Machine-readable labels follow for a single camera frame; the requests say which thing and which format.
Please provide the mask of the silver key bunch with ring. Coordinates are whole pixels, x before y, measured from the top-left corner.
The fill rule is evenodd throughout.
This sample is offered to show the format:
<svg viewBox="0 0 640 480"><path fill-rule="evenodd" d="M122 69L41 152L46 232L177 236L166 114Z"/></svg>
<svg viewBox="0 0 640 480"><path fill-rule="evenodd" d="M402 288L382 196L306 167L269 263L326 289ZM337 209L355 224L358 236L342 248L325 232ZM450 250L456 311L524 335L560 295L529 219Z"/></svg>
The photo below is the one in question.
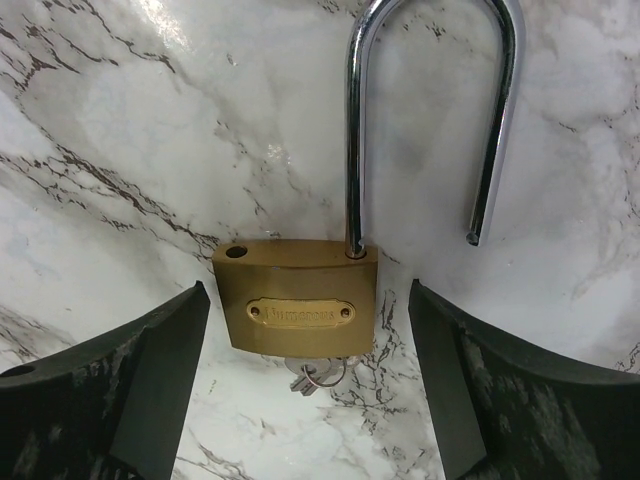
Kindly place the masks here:
<svg viewBox="0 0 640 480"><path fill-rule="evenodd" d="M324 359L286 358L285 366L296 375L290 384L292 392L311 396L318 389L331 389L339 385L347 373L362 360L361 356Z"/></svg>

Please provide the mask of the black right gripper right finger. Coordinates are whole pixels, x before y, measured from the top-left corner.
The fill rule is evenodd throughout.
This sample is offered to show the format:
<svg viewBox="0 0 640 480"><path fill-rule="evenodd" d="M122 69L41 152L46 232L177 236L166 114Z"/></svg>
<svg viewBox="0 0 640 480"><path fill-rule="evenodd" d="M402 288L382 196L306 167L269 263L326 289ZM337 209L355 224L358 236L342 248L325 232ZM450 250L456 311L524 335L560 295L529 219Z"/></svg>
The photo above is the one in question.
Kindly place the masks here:
<svg viewBox="0 0 640 480"><path fill-rule="evenodd" d="M409 317L446 478L638 478L638 375L534 345L419 281Z"/></svg>

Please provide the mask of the brass padlock long shackle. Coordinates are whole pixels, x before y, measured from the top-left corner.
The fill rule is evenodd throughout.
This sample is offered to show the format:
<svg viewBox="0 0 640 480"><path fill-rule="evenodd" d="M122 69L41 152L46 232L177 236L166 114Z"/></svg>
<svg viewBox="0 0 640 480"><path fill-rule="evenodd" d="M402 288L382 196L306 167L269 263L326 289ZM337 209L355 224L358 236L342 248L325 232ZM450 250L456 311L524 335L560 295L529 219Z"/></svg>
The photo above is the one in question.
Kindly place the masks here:
<svg viewBox="0 0 640 480"><path fill-rule="evenodd" d="M372 351L378 250L365 243L366 94L376 34L398 7L370 1L345 62L345 241L240 240L212 265L233 348L282 358L343 358Z"/></svg>

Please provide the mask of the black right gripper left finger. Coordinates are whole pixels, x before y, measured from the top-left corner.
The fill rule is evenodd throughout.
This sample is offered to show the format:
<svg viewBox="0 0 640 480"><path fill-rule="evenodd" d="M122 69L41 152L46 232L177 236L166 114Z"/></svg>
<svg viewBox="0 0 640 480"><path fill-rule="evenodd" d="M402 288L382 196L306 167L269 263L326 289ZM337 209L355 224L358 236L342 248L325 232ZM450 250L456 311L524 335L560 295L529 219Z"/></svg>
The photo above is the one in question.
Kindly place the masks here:
<svg viewBox="0 0 640 480"><path fill-rule="evenodd" d="M1 375L4 479L168 479L201 354L202 282Z"/></svg>

